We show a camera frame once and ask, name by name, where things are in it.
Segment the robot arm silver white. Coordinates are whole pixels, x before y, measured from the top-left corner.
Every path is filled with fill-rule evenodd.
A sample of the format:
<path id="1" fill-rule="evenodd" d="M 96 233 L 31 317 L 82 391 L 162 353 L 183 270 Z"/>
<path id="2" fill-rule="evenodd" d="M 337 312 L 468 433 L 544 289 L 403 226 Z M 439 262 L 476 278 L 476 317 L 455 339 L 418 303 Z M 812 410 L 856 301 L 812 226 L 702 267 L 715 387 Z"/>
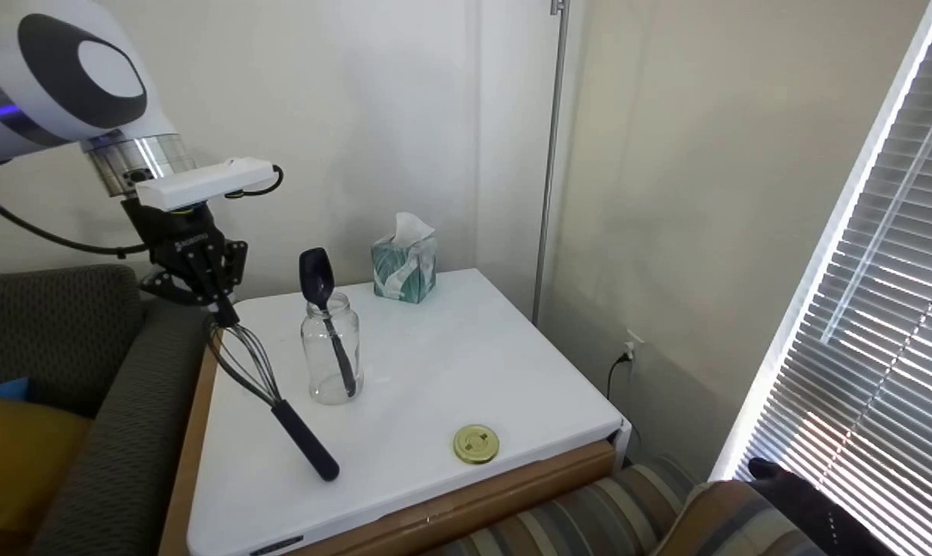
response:
<path id="1" fill-rule="evenodd" d="M 157 267 L 146 289 L 233 327 L 245 244 L 216 229 L 207 202 L 275 182 L 277 166 L 194 162 L 132 44 L 96 0 L 10 0 L 0 14 L 0 165 L 58 145 L 77 145 L 122 205 L 135 249 Z"/>

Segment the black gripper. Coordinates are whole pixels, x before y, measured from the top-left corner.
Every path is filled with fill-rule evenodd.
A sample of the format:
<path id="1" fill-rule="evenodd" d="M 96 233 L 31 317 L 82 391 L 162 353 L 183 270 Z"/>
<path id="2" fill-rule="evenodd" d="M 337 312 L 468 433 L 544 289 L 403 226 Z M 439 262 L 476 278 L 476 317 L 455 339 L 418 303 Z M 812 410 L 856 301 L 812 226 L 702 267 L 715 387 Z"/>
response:
<path id="1" fill-rule="evenodd" d="M 165 212 L 125 202 L 122 211 L 157 267 L 141 278 L 146 295 L 211 303 L 218 327 L 240 326 L 231 295 L 244 278 L 245 244 L 224 238 L 207 205 Z"/>

